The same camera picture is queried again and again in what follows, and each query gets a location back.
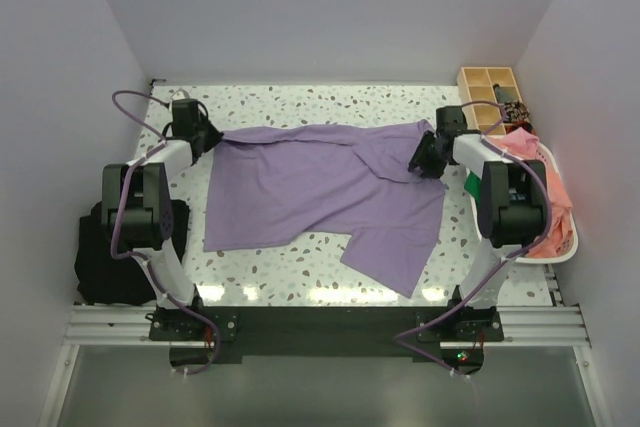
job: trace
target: purple cloth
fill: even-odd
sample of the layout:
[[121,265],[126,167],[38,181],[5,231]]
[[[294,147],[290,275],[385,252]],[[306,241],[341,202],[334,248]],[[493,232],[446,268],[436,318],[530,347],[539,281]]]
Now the purple cloth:
[[341,261],[411,297],[440,231],[444,185],[407,171],[426,120],[225,132],[215,148],[204,250],[351,234]]

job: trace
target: white tabletop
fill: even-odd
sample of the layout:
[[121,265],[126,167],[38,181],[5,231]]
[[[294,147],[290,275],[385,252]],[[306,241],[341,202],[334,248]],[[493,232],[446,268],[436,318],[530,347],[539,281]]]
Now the white tabletop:
[[[169,100],[180,86],[156,86]],[[460,102],[457,87],[431,86],[183,86],[209,109],[222,131],[253,126],[278,128],[340,123],[374,127],[427,119],[435,109]],[[171,121],[167,109],[152,103],[147,122],[161,130]],[[138,155],[155,144],[143,132]],[[410,299],[340,263],[348,235],[303,233],[283,247],[204,252],[205,209],[213,153],[170,180],[171,196],[191,208],[183,266],[207,305],[444,305],[465,277],[478,243],[462,167],[447,167],[448,190],[440,240]],[[513,267],[499,304],[551,305],[543,266]]]

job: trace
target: gray floor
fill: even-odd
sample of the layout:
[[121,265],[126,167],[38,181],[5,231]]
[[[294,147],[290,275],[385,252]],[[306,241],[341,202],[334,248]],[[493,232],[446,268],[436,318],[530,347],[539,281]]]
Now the gray floor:
[[405,359],[246,358],[183,379],[162,347],[83,348],[61,426],[592,426],[571,349],[494,349],[472,387]]

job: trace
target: laundry basket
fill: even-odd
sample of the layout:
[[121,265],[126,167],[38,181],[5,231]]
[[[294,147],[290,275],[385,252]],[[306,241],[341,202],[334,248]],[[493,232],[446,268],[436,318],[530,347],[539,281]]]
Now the laundry basket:
[[[547,149],[542,143],[538,144],[538,158],[545,163],[546,168],[553,167],[553,169],[558,172],[558,164],[556,164],[556,159],[553,158],[553,154]],[[476,226],[476,231],[478,234],[478,238],[481,238],[480,230],[478,230],[478,208],[476,207],[476,202],[473,197],[471,197],[471,212],[473,212],[473,220]],[[560,247],[560,251],[557,257],[536,257],[536,258],[528,258],[528,257],[519,257],[516,259],[517,264],[559,264],[561,262],[566,262],[569,260],[578,250],[578,231],[576,230],[576,223],[573,220],[573,214],[570,214],[571,219],[571,230],[573,231],[573,235],[571,238],[565,240]]]

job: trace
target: pink cloth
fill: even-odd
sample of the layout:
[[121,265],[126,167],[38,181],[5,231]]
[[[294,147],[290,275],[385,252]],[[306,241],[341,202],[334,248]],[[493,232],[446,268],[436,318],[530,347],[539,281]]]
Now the pink cloth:
[[573,235],[571,227],[571,209],[573,205],[560,176],[547,159],[538,155],[540,140],[524,129],[517,129],[501,139],[491,139],[498,147],[506,148],[510,154],[526,160],[538,159],[545,163],[547,172],[547,191],[551,199],[551,230],[547,240],[532,249],[527,257],[547,258],[558,257],[562,252],[562,244]]

